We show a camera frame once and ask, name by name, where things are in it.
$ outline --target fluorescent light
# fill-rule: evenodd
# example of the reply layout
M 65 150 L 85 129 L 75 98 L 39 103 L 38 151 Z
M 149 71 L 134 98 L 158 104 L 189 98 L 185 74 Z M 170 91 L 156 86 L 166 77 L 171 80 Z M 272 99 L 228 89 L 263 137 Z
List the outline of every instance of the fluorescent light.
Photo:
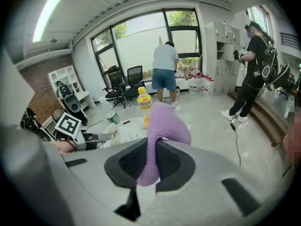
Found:
M 32 42 L 38 42 L 41 40 L 47 21 L 50 18 L 51 13 L 55 9 L 59 1 L 60 0 L 47 0 L 38 19 L 37 26 L 33 34 Z

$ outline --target backpack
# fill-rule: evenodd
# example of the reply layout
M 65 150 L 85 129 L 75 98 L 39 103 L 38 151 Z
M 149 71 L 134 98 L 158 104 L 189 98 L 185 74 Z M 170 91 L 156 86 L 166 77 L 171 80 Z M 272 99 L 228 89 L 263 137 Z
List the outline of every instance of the backpack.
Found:
M 275 49 L 272 44 L 268 42 L 266 38 L 258 35 L 264 41 L 267 46 L 265 50 L 264 59 L 262 61 L 262 66 L 259 68 L 261 78 L 268 83 L 272 81 L 278 75 L 278 60 L 277 60 L 277 49 Z

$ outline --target water bottle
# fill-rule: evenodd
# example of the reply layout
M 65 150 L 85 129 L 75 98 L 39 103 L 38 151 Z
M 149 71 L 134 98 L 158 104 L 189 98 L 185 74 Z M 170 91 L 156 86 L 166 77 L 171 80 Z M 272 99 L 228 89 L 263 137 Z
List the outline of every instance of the water bottle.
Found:
M 198 79 L 193 77 L 189 81 L 189 94 L 196 95 L 198 93 Z
M 137 98 L 137 102 L 144 119 L 144 126 L 148 128 L 151 116 L 151 96 L 146 93 L 145 87 L 139 87 L 138 92 L 139 96 Z
M 208 95 L 213 96 L 214 92 L 214 80 L 208 81 Z
M 99 102 L 102 105 L 103 112 L 105 113 L 105 118 L 108 120 L 108 122 L 118 124 L 120 122 L 120 118 L 117 112 L 114 110 L 113 106 L 109 102 L 107 102 L 104 96 L 99 98 Z
M 206 82 L 206 78 L 205 78 L 205 77 L 200 78 L 198 92 L 199 92 L 201 95 L 203 94 L 204 83 L 205 83 L 205 82 Z
M 203 87 L 203 97 L 207 97 L 208 96 L 208 89 L 209 89 L 209 81 L 211 80 L 210 77 L 207 77 L 206 81 L 204 82 L 204 87 Z

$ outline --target black pants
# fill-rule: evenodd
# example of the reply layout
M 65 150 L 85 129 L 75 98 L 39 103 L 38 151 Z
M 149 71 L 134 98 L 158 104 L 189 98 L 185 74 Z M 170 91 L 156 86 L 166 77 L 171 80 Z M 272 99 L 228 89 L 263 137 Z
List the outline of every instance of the black pants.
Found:
M 240 110 L 240 108 L 244 105 L 244 103 L 246 103 L 242 112 L 239 114 L 241 117 L 246 117 L 249 111 L 251 110 L 258 93 L 259 93 L 258 89 L 253 89 L 250 86 L 243 83 L 237 101 L 230 109 L 229 115 L 235 115 Z

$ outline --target purple cloth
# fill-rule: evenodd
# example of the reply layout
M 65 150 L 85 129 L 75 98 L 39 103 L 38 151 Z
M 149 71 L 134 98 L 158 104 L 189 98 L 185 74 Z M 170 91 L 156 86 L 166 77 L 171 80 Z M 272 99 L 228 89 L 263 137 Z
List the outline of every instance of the purple cloth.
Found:
M 146 165 L 139 176 L 137 183 L 140 186 L 149 186 L 159 179 L 156 165 L 156 141 L 167 138 L 184 144 L 191 144 L 191 135 L 184 122 L 174 113 L 170 105 L 157 102 L 153 105 L 149 126 L 147 129 Z

